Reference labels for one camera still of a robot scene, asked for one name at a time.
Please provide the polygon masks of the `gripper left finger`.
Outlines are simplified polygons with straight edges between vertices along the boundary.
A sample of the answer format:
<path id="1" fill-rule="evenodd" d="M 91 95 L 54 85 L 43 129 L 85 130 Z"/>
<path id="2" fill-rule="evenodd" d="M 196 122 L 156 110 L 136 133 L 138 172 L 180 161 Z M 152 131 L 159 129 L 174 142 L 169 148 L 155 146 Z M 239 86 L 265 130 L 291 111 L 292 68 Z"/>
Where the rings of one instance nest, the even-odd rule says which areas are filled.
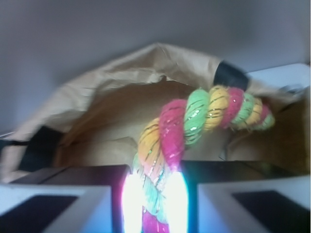
<path id="1" fill-rule="evenodd" d="M 0 187 L 3 233 L 127 233 L 127 165 L 44 168 Z"/>

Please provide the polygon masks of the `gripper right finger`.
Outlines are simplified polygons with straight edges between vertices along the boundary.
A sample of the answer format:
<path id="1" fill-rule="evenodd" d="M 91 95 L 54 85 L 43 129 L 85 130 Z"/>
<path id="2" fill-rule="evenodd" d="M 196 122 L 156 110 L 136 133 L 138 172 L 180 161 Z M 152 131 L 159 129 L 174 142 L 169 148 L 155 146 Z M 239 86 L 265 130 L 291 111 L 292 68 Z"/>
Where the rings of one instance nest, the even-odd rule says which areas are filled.
<path id="1" fill-rule="evenodd" d="M 264 162 L 183 161 L 190 233 L 308 233 L 311 178 Z"/>

